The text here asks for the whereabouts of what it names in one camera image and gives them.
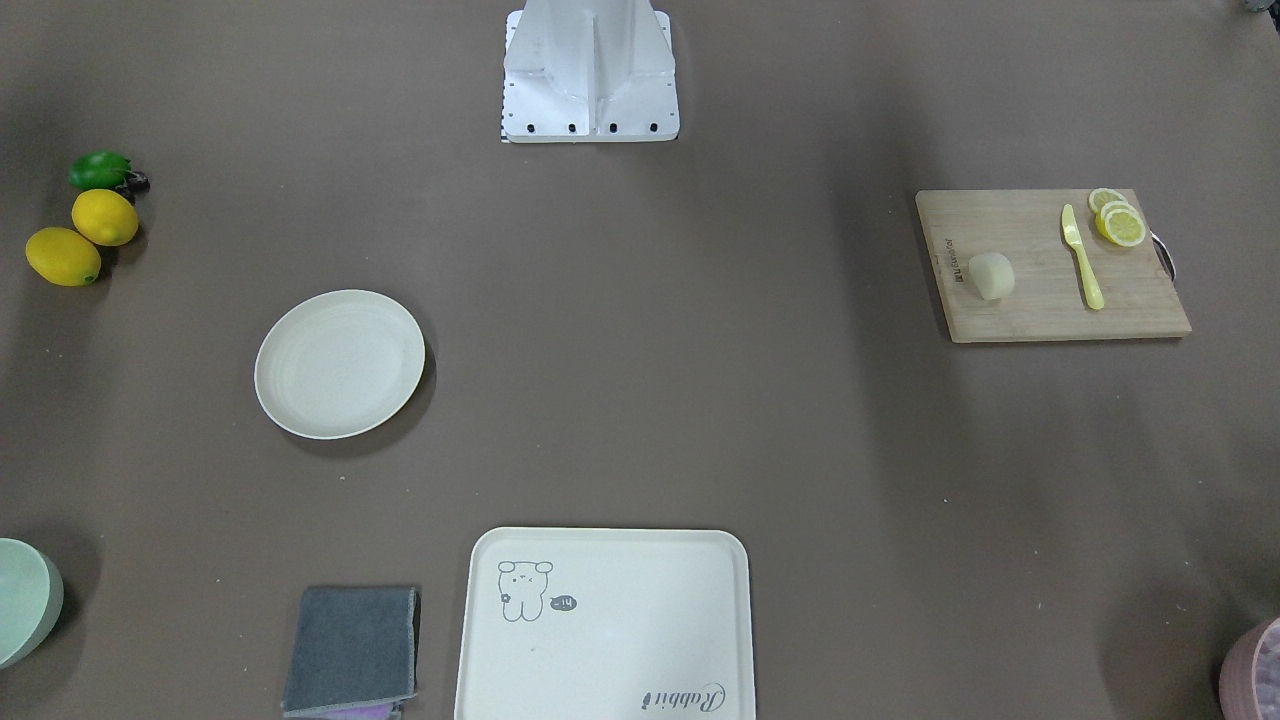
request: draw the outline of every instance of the yellow lemon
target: yellow lemon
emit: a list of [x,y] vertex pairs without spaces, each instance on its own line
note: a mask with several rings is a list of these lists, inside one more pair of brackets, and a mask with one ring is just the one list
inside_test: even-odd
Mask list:
[[138,232],[138,211],[110,190],[86,190],[72,205],[76,229],[97,245],[124,245]]
[[1107,202],[1115,201],[1128,202],[1129,199],[1120,193],[1119,190],[1111,190],[1110,187],[1100,187],[1089,193],[1089,210],[1094,214],[1102,211],[1102,206]]
[[1133,247],[1147,240],[1147,223],[1138,214],[1137,208],[1124,200],[1107,202],[1102,211],[1094,218],[1098,232],[1111,242]]
[[74,287],[97,279],[102,256],[76,231],[45,228],[27,241],[27,263],[54,284]]

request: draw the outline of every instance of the knife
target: knife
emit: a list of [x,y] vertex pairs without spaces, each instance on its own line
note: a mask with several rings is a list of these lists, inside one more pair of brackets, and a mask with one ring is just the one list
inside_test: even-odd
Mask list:
[[1062,206],[1062,238],[1075,251],[1075,260],[1080,264],[1084,302],[1093,310],[1101,310],[1106,306],[1106,301],[1102,300],[1102,288],[1098,287],[1098,279],[1093,277],[1093,268],[1089,266],[1089,256],[1084,254],[1084,241],[1080,240],[1080,229],[1075,227],[1075,210],[1070,205]]

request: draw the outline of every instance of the cartoon bear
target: cartoon bear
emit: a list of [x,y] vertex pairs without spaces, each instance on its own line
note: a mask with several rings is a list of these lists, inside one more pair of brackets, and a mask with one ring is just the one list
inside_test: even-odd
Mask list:
[[536,620],[543,614],[543,593],[547,592],[547,574],[550,562],[498,564],[498,591],[502,593],[502,616],[508,623]]

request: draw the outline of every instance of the towel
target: towel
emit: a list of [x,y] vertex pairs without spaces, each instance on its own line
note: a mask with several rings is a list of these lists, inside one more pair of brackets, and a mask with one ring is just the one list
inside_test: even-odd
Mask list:
[[413,697],[417,589],[314,587],[302,593],[285,717],[384,720]]

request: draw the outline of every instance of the cutting board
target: cutting board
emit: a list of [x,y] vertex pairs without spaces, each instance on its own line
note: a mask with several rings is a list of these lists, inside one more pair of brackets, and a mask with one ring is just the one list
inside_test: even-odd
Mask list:
[[[1134,191],[1120,192],[1142,211]],[[1088,197],[1088,190],[916,193],[952,341],[1120,340],[1183,337],[1192,332],[1151,238],[1135,247],[1103,240],[1093,225]],[[1075,208],[1084,247],[1106,299],[1102,310],[1089,310],[1084,304],[1075,255],[1062,241],[1064,205]],[[982,252],[1009,258],[1015,275],[1009,297],[986,301],[969,281],[969,259]]]

